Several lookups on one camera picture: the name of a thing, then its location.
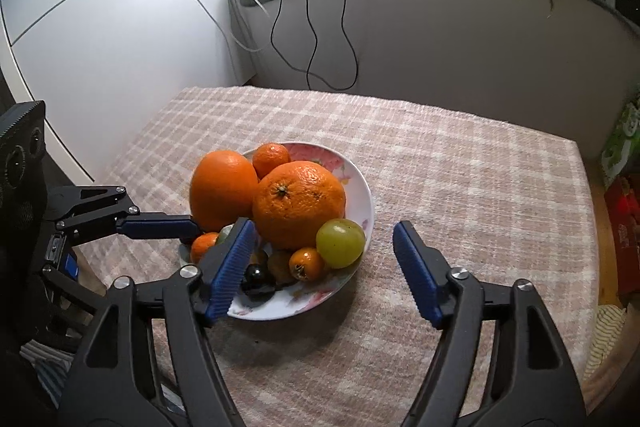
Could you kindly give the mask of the dark plum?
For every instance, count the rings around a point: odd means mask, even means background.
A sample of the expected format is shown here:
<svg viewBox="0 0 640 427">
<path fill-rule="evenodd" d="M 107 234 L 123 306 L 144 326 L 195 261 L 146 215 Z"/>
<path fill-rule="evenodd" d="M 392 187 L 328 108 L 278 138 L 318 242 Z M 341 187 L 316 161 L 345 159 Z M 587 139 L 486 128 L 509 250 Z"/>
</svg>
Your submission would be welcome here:
<svg viewBox="0 0 640 427">
<path fill-rule="evenodd" d="M 244 271 L 240 290 L 250 300 L 265 301 L 276 292 L 276 281 L 265 265 L 250 263 Z"/>
</svg>

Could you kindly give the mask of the small orange kumquat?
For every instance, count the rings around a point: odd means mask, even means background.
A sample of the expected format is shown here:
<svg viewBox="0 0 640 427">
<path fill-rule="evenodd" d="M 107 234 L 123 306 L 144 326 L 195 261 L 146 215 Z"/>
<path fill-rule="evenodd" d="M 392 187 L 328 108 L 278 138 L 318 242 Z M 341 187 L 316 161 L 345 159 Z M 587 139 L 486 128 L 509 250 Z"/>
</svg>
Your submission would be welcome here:
<svg viewBox="0 0 640 427">
<path fill-rule="evenodd" d="M 302 282 L 316 282 L 326 275 L 326 263 L 312 247 L 296 251 L 288 259 L 288 269 L 294 279 Z"/>
</svg>

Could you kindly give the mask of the small tangerine front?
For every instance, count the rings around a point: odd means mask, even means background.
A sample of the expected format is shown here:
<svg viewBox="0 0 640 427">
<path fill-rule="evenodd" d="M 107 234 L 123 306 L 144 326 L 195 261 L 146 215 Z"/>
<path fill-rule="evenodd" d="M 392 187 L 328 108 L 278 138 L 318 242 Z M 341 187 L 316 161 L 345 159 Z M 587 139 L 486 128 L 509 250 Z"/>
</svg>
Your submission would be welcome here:
<svg viewBox="0 0 640 427">
<path fill-rule="evenodd" d="M 217 232 L 207 232 L 194 239 L 190 249 L 190 262 L 197 265 L 205 254 L 216 244 Z"/>
</svg>

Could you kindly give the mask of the small tangerine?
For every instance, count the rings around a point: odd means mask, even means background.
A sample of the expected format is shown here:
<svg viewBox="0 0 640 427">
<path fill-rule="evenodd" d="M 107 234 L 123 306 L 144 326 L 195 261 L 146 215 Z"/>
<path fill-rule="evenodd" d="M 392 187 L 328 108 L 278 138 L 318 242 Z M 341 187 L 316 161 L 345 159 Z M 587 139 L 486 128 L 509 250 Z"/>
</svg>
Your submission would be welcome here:
<svg viewBox="0 0 640 427">
<path fill-rule="evenodd" d="M 205 254 L 216 244 L 217 232 L 207 232 L 194 239 L 190 249 L 190 262 L 197 265 Z"/>
<path fill-rule="evenodd" d="M 280 143 L 269 142 L 259 146 L 252 156 L 252 163 L 259 179 L 267 176 L 271 170 L 291 161 L 290 152 Z"/>
</svg>

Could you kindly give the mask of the large smooth orange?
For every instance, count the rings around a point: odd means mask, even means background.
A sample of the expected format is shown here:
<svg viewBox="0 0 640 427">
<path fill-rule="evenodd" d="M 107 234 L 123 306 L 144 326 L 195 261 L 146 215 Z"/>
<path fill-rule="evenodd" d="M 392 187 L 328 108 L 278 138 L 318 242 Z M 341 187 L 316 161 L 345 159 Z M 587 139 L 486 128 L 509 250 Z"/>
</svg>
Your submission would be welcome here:
<svg viewBox="0 0 640 427">
<path fill-rule="evenodd" d="M 243 155 L 229 150 L 209 152 L 191 178 L 191 215 L 204 232 L 217 232 L 250 217 L 257 187 L 255 169 Z"/>
</svg>

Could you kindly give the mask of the small tangerine back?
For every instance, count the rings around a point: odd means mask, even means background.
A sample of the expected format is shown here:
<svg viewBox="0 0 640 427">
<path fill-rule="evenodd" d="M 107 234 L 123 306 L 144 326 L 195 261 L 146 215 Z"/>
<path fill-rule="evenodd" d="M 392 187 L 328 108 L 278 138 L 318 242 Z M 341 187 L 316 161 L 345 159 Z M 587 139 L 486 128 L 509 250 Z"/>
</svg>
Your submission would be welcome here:
<svg viewBox="0 0 640 427">
<path fill-rule="evenodd" d="M 290 152 L 280 143 L 269 142 L 259 146 L 252 156 L 252 163 L 259 179 L 267 176 L 271 170 L 291 161 Z"/>
</svg>

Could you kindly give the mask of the large dimpled orange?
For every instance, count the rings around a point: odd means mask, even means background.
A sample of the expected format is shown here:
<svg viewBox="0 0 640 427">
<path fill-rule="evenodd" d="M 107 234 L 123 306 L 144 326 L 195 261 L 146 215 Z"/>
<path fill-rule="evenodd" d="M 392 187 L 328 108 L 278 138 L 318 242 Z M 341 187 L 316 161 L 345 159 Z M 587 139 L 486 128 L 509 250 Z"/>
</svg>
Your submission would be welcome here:
<svg viewBox="0 0 640 427">
<path fill-rule="evenodd" d="M 253 221 L 264 241 L 280 249 L 314 246 L 319 229 L 343 218 L 346 192 L 328 169 L 310 161 L 294 161 L 273 169 L 259 182 Z"/>
</svg>

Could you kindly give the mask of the pink plaid tablecloth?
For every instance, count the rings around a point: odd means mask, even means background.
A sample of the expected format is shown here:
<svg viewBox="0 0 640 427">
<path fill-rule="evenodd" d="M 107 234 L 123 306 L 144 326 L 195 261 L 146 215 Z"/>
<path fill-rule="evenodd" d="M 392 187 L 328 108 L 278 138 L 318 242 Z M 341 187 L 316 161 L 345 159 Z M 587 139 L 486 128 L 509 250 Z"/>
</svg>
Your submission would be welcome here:
<svg viewBox="0 0 640 427">
<path fill-rule="evenodd" d="M 332 296 L 293 298 L 285 317 L 216 322 L 208 339 L 249 426 L 397 426 L 440 334 L 423 319 L 397 255 L 407 232 L 471 280 L 529 280 L 585 371 L 598 292 L 589 184 L 575 141 L 399 100 L 254 87 L 188 88 L 96 173 L 145 212 L 184 214 L 204 155 L 267 142 L 345 156 L 363 180 L 368 244 Z"/>
</svg>

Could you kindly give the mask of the white floral plate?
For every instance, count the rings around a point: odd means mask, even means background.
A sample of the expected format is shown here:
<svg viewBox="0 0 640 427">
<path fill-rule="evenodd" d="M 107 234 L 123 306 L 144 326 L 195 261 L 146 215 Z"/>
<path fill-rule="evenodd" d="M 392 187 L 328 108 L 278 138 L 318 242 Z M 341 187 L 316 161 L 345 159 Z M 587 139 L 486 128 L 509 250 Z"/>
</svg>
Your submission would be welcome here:
<svg viewBox="0 0 640 427">
<path fill-rule="evenodd" d="M 254 237 L 228 316 L 294 317 L 335 295 L 371 242 L 374 205 L 363 174 L 344 155 L 306 142 L 262 143 L 241 154 L 206 153 L 189 186 L 201 231 L 192 263 L 229 236 L 240 218 Z"/>
</svg>

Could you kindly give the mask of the green plum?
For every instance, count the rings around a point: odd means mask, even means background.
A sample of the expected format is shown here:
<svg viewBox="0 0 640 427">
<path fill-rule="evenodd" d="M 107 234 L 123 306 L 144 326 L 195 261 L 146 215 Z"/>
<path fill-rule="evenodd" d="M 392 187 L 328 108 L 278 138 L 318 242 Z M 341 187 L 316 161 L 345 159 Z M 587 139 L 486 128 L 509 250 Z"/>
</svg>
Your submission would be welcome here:
<svg viewBox="0 0 640 427">
<path fill-rule="evenodd" d="M 316 235 L 317 251 L 331 269 L 352 265 L 363 253 L 366 235 L 358 223 L 348 219 L 332 219 Z"/>
</svg>

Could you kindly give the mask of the green and red packages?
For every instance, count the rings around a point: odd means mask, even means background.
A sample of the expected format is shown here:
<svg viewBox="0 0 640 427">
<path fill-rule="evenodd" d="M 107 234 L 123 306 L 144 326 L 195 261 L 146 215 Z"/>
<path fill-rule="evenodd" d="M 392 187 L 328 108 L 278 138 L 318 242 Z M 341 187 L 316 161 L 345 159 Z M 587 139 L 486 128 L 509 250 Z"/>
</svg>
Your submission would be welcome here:
<svg viewBox="0 0 640 427">
<path fill-rule="evenodd" d="M 624 106 L 600 156 L 616 256 L 617 295 L 639 296 L 639 96 Z"/>
</svg>

